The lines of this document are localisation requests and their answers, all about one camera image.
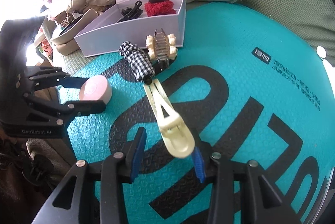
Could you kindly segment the pink round compact case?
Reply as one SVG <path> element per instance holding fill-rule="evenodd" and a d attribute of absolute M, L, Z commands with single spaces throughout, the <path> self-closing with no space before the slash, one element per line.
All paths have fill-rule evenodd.
<path fill-rule="evenodd" d="M 107 78 L 96 75 L 89 78 L 80 88 L 80 101 L 103 101 L 108 104 L 112 97 L 112 87 Z"/>

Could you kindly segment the black white gingham scrunchie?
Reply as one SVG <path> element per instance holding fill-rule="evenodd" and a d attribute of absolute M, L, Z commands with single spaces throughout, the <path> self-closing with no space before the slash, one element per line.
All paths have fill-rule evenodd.
<path fill-rule="evenodd" d="M 129 41 L 123 42 L 119 47 L 120 55 L 127 60 L 129 67 L 137 82 L 150 85 L 155 76 L 155 69 L 146 52 Z"/>

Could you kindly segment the cream plastic hair clip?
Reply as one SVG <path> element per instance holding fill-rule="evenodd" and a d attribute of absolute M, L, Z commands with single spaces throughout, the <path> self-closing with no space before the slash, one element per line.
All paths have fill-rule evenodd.
<path fill-rule="evenodd" d="M 191 155 L 195 148 L 193 135 L 172 106 L 159 80 L 154 79 L 151 84 L 145 84 L 144 90 L 169 154 L 175 158 Z"/>

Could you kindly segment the flower decorated claw clip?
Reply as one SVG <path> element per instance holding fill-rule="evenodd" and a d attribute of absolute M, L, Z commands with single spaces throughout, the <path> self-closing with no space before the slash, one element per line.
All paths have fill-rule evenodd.
<path fill-rule="evenodd" d="M 163 28 L 155 30 L 153 36 L 147 36 L 146 47 L 150 60 L 158 63 L 161 70 L 169 68 L 170 61 L 176 59 L 178 54 L 176 42 L 176 36 L 166 34 Z"/>

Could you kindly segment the black claw hair clip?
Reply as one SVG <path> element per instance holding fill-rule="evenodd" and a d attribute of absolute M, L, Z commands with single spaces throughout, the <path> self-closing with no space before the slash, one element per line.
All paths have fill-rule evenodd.
<path fill-rule="evenodd" d="M 135 2 L 133 8 L 127 7 L 126 9 L 122 9 L 120 11 L 122 17 L 118 20 L 117 23 L 139 18 L 143 13 L 141 6 L 142 1 L 138 0 L 137 2 Z"/>

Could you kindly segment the teal bubble mailer bag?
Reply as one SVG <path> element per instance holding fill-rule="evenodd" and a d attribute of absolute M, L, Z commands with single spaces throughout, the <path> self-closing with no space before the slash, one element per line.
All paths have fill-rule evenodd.
<path fill-rule="evenodd" d="M 112 98 L 70 124 L 77 158 L 101 161 L 144 127 L 140 174 L 124 186 L 129 222 L 206 223 L 211 186 L 191 158 L 167 152 L 127 62 L 106 54 L 77 72 L 98 74 Z M 190 130 L 236 162 L 258 161 L 302 223 L 313 222 L 334 167 L 334 95 L 314 49 L 254 10 L 211 3 L 187 12 L 184 46 L 158 79 Z"/>

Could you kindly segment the red fluffy scrunchie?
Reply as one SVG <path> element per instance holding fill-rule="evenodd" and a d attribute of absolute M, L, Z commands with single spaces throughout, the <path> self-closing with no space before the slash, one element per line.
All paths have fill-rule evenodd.
<path fill-rule="evenodd" d="M 145 11 L 148 17 L 158 15 L 176 14 L 176 10 L 173 8 L 174 3 L 170 0 L 165 0 L 158 3 L 147 2 L 145 4 Z"/>

